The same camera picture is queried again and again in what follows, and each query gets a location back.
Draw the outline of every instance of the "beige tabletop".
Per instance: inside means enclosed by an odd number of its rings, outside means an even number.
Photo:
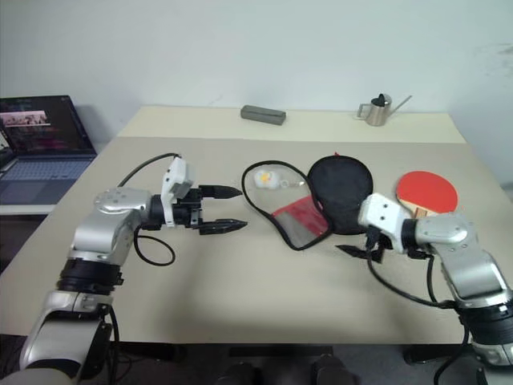
[[[142,107],[119,136],[301,142],[466,143],[446,113],[392,115],[371,127],[352,112],[287,111],[283,125],[243,120],[237,108]]]
[[[373,174],[374,190],[388,197],[393,197],[394,184],[404,172],[431,170],[454,184],[460,195],[458,210],[475,222],[483,248],[513,280],[513,205],[463,140],[330,143],[148,136],[113,140],[2,274],[2,333],[30,331],[45,293],[54,287],[64,266],[75,227],[91,211],[95,194],[162,152],[180,152],[194,165],[198,183],[236,187],[244,169],[257,161],[284,160],[308,172],[314,161],[334,152],[365,163]],[[162,160],[148,167],[129,185],[158,193],[167,165]],[[243,197],[204,201],[204,217],[237,218],[248,221],[248,226],[216,236],[200,236],[189,229],[153,233],[177,252],[176,263],[169,267],[147,265],[132,250],[123,266],[125,283],[114,292],[122,340],[437,343],[461,339],[454,312],[398,297],[373,279],[364,261],[334,247],[362,245],[363,236],[333,235],[295,252]],[[144,244],[144,250],[155,259],[167,257],[158,245]],[[377,269],[397,286],[426,297],[424,261],[388,252]],[[439,298],[449,295],[439,265],[434,286]]]

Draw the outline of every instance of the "screen display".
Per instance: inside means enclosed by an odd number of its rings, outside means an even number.
[[[0,128],[19,155],[94,153],[69,96],[0,99]]]

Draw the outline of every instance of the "floor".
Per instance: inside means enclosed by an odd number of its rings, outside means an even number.
[[[22,247],[41,222],[41,217],[10,218],[0,220],[0,267],[2,271]],[[24,337],[0,335],[0,378],[18,369],[18,357]],[[122,385],[139,383],[172,385],[213,385],[219,375],[230,365],[239,362],[252,363],[262,372],[264,384],[306,385],[309,384],[309,368],[318,355],[295,355],[294,357],[244,356],[230,345],[187,345],[185,358],[179,363],[131,356],[134,361],[130,371],[118,382]],[[408,365],[402,353],[405,346],[395,345],[333,345],[329,348],[353,373],[360,376],[363,385],[431,384],[433,374],[442,361]],[[118,376],[128,363],[122,357]],[[478,363],[470,356],[461,358],[450,367],[441,379],[441,384],[468,385],[475,383]],[[105,369],[87,385],[107,383]]]

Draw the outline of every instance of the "silver robot arm segment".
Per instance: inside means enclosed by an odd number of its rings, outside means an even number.
[[[148,191],[133,188],[113,188],[95,198],[95,208],[75,231],[58,289],[46,296],[25,342],[21,369],[51,367],[71,379],[101,370],[111,334],[103,320],[112,304],[110,293],[123,282],[120,267],[135,227],[149,219],[150,201]]]
[[[475,353],[492,366],[513,366],[513,293],[495,259],[479,246],[471,222],[459,213],[410,219],[402,206],[377,193],[363,202],[358,221],[380,229],[399,253],[439,255]]]
[[[201,215],[203,198],[229,199],[242,192],[222,185],[192,188],[192,184],[192,170],[175,158],[164,174],[161,195],[118,187],[95,198],[94,209],[75,230],[57,290],[46,296],[25,341],[21,370],[2,384],[77,383],[102,370],[112,330],[105,322],[111,313],[111,293],[123,284],[120,269],[139,229],[183,225],[205,235],[247,225],[236,219],[203,221]]]

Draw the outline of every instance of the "gray eraser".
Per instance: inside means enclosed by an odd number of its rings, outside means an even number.
[[[285,111],[269,110],[257,106],[245,105],[240,110],[242,119],[256,120],[257,122],[271,123],[281,126],[287,116]]]

